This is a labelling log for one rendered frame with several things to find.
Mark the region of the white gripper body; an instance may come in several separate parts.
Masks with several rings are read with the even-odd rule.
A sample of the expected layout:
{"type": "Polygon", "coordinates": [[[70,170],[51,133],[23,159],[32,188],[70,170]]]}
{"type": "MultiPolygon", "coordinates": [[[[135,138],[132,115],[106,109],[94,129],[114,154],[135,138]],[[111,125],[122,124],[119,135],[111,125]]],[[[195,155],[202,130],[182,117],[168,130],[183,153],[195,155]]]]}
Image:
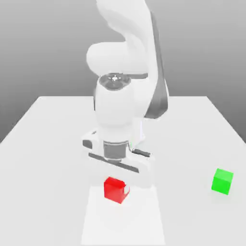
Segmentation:
{"type": "Polygon", "coordinates": [[[148,188],[153,184],[155,161],[150,157],[126,151],[121,161],[107,160],[103,156],[88,153],[89,168],[99,177],[113,177],[124,181],[128,186],[148,188]]]}

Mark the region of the small red cube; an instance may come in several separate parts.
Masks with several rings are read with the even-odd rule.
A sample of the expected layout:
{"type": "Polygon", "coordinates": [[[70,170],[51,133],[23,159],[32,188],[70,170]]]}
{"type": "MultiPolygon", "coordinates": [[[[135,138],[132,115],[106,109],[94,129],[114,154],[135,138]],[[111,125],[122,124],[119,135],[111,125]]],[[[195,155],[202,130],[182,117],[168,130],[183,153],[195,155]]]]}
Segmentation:
{"type": "Polygon", "coordinates": [[[128,196],[128,193],[125,193],[124,187],[126,186],[124,181],[108,177],[104,181],[104,197],[117,202],[119,204],[122,204],[124,199],[128,196]]]}

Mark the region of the small green cube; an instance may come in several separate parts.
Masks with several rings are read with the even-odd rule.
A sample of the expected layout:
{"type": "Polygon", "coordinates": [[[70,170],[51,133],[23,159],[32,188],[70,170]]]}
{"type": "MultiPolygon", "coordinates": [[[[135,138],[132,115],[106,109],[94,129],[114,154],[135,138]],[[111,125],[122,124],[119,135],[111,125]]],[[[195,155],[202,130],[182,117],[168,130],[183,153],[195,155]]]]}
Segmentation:
{"type": "Polygon", "coordinates": [[[214,174],[214,177],[213,177],[211,189],[213,191],[222,193],[224,195],[228,195],[230,191],[231,183],[233,180],[233,176],[234,176],[233,172],[229,172],[229,171],[217,168],[214,174]]]}

